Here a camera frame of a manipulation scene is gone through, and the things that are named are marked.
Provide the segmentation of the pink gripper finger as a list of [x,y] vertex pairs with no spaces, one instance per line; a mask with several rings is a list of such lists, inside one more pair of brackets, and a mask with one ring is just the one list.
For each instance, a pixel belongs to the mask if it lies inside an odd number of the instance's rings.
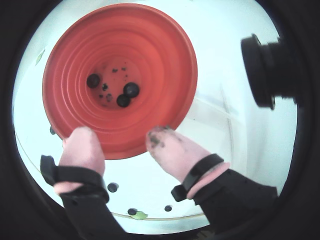
[[277,188],[234,171],[230,163],[175,130],[157,126],[146,134],[146,148],[159,166],[179,181],[176,202],[193,200],[216,232],[238,227],[270,209]]
[[62,143],[59,164],[42,155],[40,172],[61,198],[70,222],[84,240],[131,238],[107,207],[110,200],[103,174],[105,157],[97,135],[77,127]]

